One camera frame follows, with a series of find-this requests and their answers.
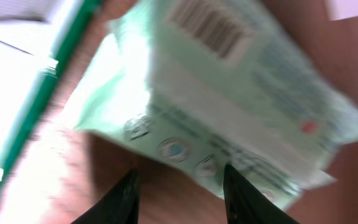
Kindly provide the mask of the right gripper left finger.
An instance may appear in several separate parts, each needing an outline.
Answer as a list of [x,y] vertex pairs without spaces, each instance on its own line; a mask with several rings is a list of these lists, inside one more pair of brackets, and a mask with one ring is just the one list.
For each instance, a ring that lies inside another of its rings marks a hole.
[[131,169],[95,205],[71,224],[138,224],[139,172]]

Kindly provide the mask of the large green box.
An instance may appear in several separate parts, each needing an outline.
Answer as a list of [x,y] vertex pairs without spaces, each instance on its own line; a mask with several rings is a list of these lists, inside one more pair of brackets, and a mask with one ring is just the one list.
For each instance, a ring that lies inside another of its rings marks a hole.
[[0,0],[0,193],[100,0]]

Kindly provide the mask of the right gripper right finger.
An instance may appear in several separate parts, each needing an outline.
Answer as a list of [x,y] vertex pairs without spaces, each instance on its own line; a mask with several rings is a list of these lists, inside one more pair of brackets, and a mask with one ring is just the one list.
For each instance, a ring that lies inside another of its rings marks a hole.
[[223,189],[228,224],[298,224],[230,164],[224,168]]

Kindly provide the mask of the teal snack packet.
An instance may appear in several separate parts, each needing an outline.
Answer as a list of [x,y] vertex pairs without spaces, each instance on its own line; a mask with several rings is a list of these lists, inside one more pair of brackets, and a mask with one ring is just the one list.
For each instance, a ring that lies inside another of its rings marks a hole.
[[282,210],[330,184],[358,107],[259,1],[138,1],[109,23],[67,125],[188,174],[223,197],[226,164]]

